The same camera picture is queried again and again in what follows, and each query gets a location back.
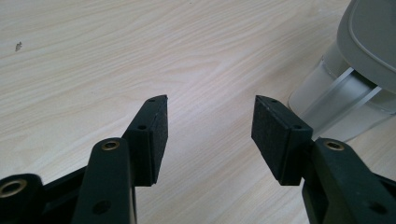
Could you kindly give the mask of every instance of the wooden table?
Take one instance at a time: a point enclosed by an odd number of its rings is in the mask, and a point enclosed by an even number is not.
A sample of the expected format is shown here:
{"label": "wooden table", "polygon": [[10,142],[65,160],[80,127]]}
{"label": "wooden table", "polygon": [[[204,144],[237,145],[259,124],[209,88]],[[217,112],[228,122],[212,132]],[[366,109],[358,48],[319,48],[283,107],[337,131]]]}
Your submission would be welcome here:
{"label": "wooden table", "polygon": [[[143,102],[169,97],[159,182],[139,223],[307,223],[250,138],[254,97],[286,103],[349,1],[0,1],[0,178],[87,164]],[[396,179],[396,119],[349,142]]]}

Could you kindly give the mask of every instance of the light wood surface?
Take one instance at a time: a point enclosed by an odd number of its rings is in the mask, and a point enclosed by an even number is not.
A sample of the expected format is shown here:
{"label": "light wood surface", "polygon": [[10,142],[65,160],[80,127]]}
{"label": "light wood surface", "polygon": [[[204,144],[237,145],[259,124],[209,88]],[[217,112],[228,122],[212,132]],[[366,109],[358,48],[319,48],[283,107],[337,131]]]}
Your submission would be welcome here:
{"label": "light wood surface", "polygon": [[[347,4],[0,1],[0,178],[49,183],[86,165],[167,94],[169,140],[158,184],[137,188],[139,223],[307,223],[301,188],[280,187],[250,138],[254,97],[285,104]],[[349,142],[393,180],[395,127]]]}

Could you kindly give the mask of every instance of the small debris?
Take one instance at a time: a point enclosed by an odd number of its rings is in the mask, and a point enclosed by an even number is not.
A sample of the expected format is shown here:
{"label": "small debris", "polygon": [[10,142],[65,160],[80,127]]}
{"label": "small debris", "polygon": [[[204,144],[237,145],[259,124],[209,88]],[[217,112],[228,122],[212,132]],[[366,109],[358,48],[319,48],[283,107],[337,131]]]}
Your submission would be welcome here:
{"label": "small debris", "polygon": [[15,47],[15,52],[17,52],[21,48],[22,48],[22,42],[20,41],[20,43],[17,44],[17,47]]}

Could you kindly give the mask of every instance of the wood grain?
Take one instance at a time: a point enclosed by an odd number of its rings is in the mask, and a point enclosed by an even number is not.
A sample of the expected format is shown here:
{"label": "wood grain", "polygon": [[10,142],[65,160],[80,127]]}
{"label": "wood grain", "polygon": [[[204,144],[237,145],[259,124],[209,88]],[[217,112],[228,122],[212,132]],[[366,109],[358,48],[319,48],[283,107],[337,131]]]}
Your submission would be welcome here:
{"label": "wood grain", "polygon": [[[250,139],[254,96],[283,103],[334,41],[347,0],[0,1],[0,178],[86,165],[149,97],[169,97],[159,182],[139,223],[307,223]],[[349,142],[396,179],[396,119]]]}

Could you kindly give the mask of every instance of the gray plastic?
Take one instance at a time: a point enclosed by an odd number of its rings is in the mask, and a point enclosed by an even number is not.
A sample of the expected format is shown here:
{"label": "gray plastic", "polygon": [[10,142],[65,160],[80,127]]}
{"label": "gray plastic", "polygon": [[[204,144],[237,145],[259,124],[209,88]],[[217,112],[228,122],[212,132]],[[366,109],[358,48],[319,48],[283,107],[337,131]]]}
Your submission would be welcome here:
{"label": "gray plastic", "polygon": [[396,93],[395,0],[352,0],[338,27],[337,45],[350,67]]}

